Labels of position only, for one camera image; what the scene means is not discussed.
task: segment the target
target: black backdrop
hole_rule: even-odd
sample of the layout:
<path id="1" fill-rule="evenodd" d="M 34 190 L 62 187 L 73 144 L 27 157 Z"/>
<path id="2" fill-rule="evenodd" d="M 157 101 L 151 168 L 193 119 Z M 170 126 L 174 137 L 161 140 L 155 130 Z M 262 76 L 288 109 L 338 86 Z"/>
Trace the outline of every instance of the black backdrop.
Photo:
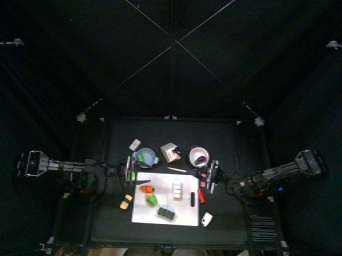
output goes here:
<path id="1" fill-rule="evenodd" d="M 317 147 L 325 179 L 290 180 L 288 238 L 341 251 L 341 1 L 2 1 L 0 248 L 46 241 L 58 191 L 14 183 L 19 154 L 66 159 L 77 115 L 266 119 L 273 164 Z"/>

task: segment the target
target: bowl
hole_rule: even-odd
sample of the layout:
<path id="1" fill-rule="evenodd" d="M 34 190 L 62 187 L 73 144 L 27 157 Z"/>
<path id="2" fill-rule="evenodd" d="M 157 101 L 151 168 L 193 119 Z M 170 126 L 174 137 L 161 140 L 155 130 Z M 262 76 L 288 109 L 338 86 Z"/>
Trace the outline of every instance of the bowl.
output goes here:
<path id="1" fill-rule="evenodd" d="M 202 147 L 193 147 L 189 153 L 189 160 L 194 167 L 203 167 L 209 163 L 209 151 Z"/>

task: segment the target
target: white sheet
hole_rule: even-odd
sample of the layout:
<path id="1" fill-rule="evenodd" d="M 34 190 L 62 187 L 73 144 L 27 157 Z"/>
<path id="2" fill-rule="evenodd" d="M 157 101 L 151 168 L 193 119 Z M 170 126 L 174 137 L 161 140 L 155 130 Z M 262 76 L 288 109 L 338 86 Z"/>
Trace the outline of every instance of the white sheet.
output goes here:
<path id="1" fill-rule="evenodd" d="M 198 226 L 198 179 L 191 175 L 139 172 L 138 180 L 151 180 L 150 183 L 143 185 L 151 185 L 155 188 L 154 194 L 158 205 L 151 206 L 147 203 L 146 193 L 141 190 L 141 186 L 137 186 L 133 222 Z M 173 198 L 173 183 L 175 180 L 182 183 L 181 199 Z M 195 193 L 194 207 L 191 207 L 191 192 Z M 159 207 L 175 212 L 173 221 L 158 215 Z"/>

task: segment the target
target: small box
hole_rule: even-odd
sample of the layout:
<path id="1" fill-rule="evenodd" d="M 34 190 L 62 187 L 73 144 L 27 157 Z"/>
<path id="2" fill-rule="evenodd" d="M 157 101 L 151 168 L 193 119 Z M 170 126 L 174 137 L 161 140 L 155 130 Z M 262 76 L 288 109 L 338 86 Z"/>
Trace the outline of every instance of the small box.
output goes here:
<path id="1" fill-rule="evenodd" d="M 175 152 L 177 148 L 178 146 L 171 142 L 161 147 L 167 163 L 171 163 L 173 161 L 181 159 L 179 152 Z"/>

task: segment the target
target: white bowl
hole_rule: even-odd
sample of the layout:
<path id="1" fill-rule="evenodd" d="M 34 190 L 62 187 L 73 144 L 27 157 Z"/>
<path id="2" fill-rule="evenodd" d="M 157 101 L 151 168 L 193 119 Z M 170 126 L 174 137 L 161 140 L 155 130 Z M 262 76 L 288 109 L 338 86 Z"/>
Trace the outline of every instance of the white bowl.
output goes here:
<path id="1" fill-rule="evenodd" d="M 201 164 L 195 164 L 195 161 L 199 157 L 205 156 L 206 157 L 206 162 L 201 163 Z M 190 153 L 189 153 L 189 160 L 190 160 L 190 163 L 194 167 L 203 167 L 206 166 L 206 164 L 209 163 L 209 151 L 202 148 L 202 147 L 194 147 L 191 150 L 190 150 Z"/>

